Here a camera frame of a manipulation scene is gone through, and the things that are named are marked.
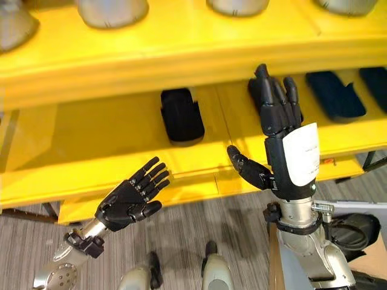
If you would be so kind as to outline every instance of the silver cylinder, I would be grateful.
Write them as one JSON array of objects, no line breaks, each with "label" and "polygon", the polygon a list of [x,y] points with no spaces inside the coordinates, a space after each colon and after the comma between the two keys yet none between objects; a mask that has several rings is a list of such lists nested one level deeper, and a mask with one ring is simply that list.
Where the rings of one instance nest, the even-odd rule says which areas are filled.
[{"label": "silver cylinder", "polygon": [[319,0],[325,9],[338,14],[366,15],[375,7],[377,0]]},{"label": "silver cylinder", "polygon": [[0,0],[0,52],[9,51],[28,41],[39,27],[39,21],[21,0]]},{"label": "silver cylinder", "polygon": [[93,219],[89,222],[83,229],[80,231],[83,235],[83,238],[99,236],[104,238],[110,231],[101,223],[98,219]]},{"label": "silver cylinder", "polygon": [[298,199],[295,201],[279,200],[282,217],[281,224],[295,228],[306,228],[313,224],[318,214],[312,211],[312,198]]},{"label": "silver cylinder", "polygon": [[118,28],[139,21],[149,10],[147,0],[77,0],[83,21],[95,28]]},{"label": "silver cylinder", "polygon": [[232,16],[251,16],[266,9],[269,0],[207,0],[217,12]]}]

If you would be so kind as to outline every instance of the robotic hand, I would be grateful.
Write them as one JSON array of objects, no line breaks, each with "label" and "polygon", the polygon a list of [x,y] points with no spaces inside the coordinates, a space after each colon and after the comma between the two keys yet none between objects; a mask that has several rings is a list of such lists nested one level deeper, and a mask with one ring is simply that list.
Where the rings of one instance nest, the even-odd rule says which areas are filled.
[{"label": "robotic hand", "polygon": [[169,184],[169,180],[165,179],[169,172],[164,170],[164,163],[152,169],[158,162],[157,157],[153,158],[119,184],[100,203],[96,218],[83,229],[73,229],[65,234],[53,261],[36,273],[33,290],[72,289],[82,264],[89,256],[97,258],[103,253],[103,238],[108,233],[142,221],[161,209],[160,201],[149,202]]},{"label": "robotic hand", "polygon": [[292,78],[284,79],[286,92],[270,77],[265,65],[249,81],[249,93],[261,116],[268,164],[242,155],[235,146],[227,153],[238,173],[259,189],[271,189],[279,203],[268,204],[267,222],[275,222],[279,238],[295,253],[316,289],[354,289],[355,279],[341,250],[330,241],[333,208],[314,204],[319,171],[316,123],[301,126],[298,91]]}]

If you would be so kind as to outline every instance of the shelf board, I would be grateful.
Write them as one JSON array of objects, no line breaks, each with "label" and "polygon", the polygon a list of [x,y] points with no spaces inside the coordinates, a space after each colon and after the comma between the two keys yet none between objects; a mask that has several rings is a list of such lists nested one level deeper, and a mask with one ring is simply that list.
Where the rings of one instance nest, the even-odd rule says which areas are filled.
[{"label": "shelf board", "polygon": [[[387,117],[356,71],[339,71],[355,90],[367,114],[350,124],[331,122],[295,76],[305,124],[317,122],[321,158],[387,147]],[[192,90],[206,128],[204,140],[172,146],[160,114],[160,92],[45,105],[9,112],[3,118],[0,206],[94,196],[128,178],[153,156],[169,166],[174,180],[222,174],[231,169],[226,148],[267,164],[258,114],[246,82]]]},{"label": "shelf board", "polygon": [[[318,180],[336,179],[356,176],[363,173],[354,156],[336,158],[334,162],[322,163]],[[157,200],[164,206],[177,205],[185,202],[222,198],[230,195],[256,192],[257,188],[245,182],[230,169],[212,175],[183,178],[172,181],[171,186],[161,191]],[[91,219],[107,192],[100,192],[86,198],[66,200],[60,206],[59,224]]]},{"label": "shelf board", "polygon": [[110,189],[154,156],[177,179],[229,167],[226,147],[231,142],[215,88],[200,87],[192,93],[206,134],[190,147],[169,142],[160,92],[20,110],[18,118],[8,118],[11,126],[4,134],[0,206]]},{"label": "shelf board", "polygon": [[108,31],[63,2],[36,1],[38,33],[0,55],[4,111],[247,79],[259,62],[273,74],[387,65],[385,1],[361,18],[310,0],[270,0],[257,16],[231,18],[204,0],[149,0],[144,20]]},{"label": "shelf board", "polygon": [[[352,155],[387,147],[387,115],[370,95],[357,70],[336,73],[345,84],[354,82],[357,95],[366,107],[366,115],[355,122],[332,122],[307,86],[305,76],[293,76],[298,86],[301,111],[305,119],[303,124],[317,122],[321,158]],[[247,92],[247,81],[217,85],[216,90],[233,144],[249,158],[265,164],[265,135],[262,133],[257,110]]]}]

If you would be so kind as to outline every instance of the metal clamp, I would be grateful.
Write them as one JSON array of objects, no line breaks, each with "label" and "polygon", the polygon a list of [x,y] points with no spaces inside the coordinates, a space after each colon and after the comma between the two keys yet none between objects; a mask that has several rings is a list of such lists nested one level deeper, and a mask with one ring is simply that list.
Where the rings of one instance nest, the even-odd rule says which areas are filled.
[{"label": "metal clamp", "polygon": [[103,253],[103,244],[105,243],[99,236],[89,236],[86,239],[83,239],[77,230],[65,234],[65,241],[75,249],[95,259]]},{"label": "metal clamp", "polygon": [[282,213],[281,208],[277,202],[272,202],[267,205],[267,209],[264,210],[265,221],[274,222],[277,225],[277,229],[280,231],[286,231],[291,234],[297,234],[300,236],[306,236],[308,234],[314,233],[323,221],[322,214],[319,213],[316,221],[306,228],[295,228],[288,225],[281,224],[279,220],[281,219]]}]

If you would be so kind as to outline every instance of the black object on shelf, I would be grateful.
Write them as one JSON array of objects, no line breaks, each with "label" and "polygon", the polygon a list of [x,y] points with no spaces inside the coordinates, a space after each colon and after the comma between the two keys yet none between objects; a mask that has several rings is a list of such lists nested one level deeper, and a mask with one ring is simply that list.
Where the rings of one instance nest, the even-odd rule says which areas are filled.
[{"label": "black object on shelf", "polygon": [[361,68],[360,76],[378,105],[387,113],[387,69],[383,67]]},{"label": "black object on shelf", "polygon": [[331,71],[311,72],[306,79],[325,113],[334,122],[349,123],[366,114],[353,83],[344,86]]},{"label": "black object on shelf", "polygon": [[191,146],[204,137],[204,125],[198,102],[189,89],[171,89],[161,93],[161,114],[172,144]]}]

